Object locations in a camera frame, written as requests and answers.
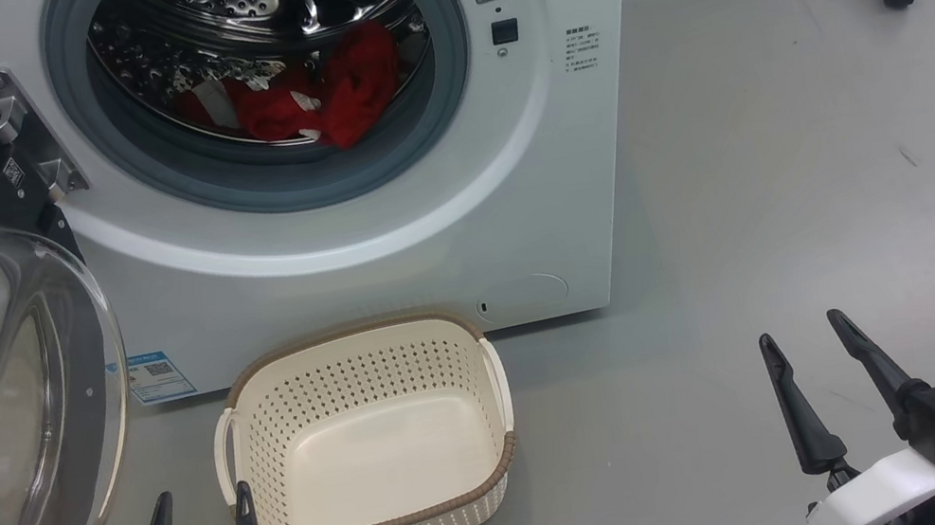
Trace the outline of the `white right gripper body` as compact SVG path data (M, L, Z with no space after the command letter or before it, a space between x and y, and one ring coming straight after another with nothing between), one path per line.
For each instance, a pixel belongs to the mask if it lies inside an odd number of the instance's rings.
M907 448L819 502L805 525L935 525L935 464Z

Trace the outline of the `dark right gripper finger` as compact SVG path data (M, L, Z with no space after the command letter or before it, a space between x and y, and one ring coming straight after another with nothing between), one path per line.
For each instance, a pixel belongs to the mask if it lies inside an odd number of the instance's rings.
M793 366L775 339L765 333L758 341L800 470L804 475L811 476L849 469L845 459L847 447L842 439L827 430L807 397L804 397L795 381Z
M907 399L923 388L923 381L901 369L883 348L878 347L845 315L845 312L829 311L827 318L844 350L863 365L879 396L882 396L882 400L888 406L894 432L911 431Z

